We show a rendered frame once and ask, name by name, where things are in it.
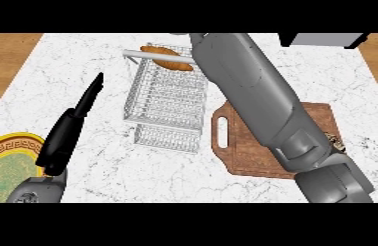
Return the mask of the golden brown croissant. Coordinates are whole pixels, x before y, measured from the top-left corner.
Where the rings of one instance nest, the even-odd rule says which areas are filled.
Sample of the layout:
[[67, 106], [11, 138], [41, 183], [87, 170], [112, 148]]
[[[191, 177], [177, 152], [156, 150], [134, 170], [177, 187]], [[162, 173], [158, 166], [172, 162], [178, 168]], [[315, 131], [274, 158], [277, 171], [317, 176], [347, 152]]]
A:
[[[165, 47], [141, 46], [140, 50], [143, 52], [178, 56], [178, 53]], [[153, 59], [153, 62], [156, 65], [159, 65], [160, 67], [163, 67], [165, 69], [172, 70], [172, 71], [191, 71], [193, 70], [193, 67], [186, 63], [169, 62], [169, 61], [156, 60], [156, 59]]]

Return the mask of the yellow and green plate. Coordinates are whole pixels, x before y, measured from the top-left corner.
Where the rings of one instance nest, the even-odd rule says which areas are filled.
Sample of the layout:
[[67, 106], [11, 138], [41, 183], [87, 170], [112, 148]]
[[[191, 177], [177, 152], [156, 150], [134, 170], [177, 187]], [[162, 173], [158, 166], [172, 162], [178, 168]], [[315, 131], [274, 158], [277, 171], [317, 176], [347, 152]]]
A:
[[0, 203], [29, 177], [42, 177], [35, 165], [44, 139], [32, 133], [14, 132], [0, 136]]

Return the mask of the brown wooden cutting board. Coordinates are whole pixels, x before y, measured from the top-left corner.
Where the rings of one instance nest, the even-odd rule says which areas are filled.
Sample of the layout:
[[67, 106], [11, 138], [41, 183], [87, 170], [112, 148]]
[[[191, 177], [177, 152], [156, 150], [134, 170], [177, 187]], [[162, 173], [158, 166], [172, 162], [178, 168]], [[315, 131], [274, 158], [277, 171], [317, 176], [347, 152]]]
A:
[[[305, 111], [320, 127], [333, 147], [344, 152], [330, 105], [326, 103], [302, 102]], [[218, 146], [218, 118], [227, 119], [227, 146]], [[211, 148], [231, 175], [292, 179], [293, 173], [287, 172], [268, 149], [259, 145], [249, 129], [239, 118], [237, 112], [228, 102], [214, 111], [211, 117]]]

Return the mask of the grey box appliance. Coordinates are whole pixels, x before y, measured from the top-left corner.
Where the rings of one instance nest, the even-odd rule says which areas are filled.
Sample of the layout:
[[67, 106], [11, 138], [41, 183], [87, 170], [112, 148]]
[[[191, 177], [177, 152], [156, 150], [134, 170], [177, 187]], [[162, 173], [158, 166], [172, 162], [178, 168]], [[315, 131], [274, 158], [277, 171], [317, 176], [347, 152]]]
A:
[[336, 46], [354, 49], [366, 40], [367, 33], [279, 33], [282, 47], [292, 45]]

